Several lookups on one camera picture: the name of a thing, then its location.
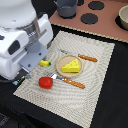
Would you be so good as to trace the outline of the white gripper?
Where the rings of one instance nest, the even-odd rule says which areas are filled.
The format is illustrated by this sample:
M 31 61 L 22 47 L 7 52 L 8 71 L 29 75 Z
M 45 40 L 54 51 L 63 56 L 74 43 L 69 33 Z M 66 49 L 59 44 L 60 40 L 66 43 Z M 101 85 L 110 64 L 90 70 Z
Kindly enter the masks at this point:
M 0 76 L 13 81 L 21 73 L 28 74 L 19 64 L 27 54 L 27 48 L 37 43 L 46 47 L 52 38 L 53 31 L 47 14 L 40 19 L 36 16 L 18 17 L 0 27 Z

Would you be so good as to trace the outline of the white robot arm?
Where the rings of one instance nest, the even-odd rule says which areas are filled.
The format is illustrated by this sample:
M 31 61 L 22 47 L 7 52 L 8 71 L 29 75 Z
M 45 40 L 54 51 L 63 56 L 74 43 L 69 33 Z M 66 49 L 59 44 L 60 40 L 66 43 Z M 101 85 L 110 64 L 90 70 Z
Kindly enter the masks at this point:
M 46 56 L 53 31 L 47 14 L 37 18 L 31 0 L 0 0 L 0 76 L 11 82 Z

